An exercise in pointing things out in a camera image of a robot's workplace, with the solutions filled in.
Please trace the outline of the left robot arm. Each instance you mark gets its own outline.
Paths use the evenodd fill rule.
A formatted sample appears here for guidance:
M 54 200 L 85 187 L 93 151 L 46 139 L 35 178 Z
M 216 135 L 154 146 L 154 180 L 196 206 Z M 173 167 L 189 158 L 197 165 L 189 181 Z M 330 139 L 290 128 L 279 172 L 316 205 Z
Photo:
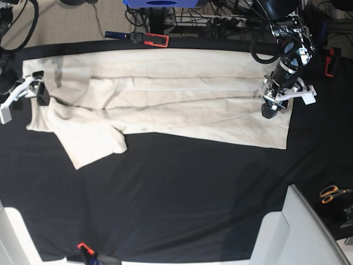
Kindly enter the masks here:
M 250 43 L 253 59 L 263 65 L 276 62 L 271 75 L 264 76 L 265 103 L 261 107 L 263 117 L 273 118 L 286 109 L 290 99 L 302 98 L 304 104 L 316 102 L 312 85 L 300 77 L 303 68 L 315 52 L 311 35 L 298 14 L 300 1 L 253 1 L 249 8 L 262 20 Z M 256 51 L 260 35 L 269 28 L 277 40 L 278 50 L 270 59 L 261 59 Z

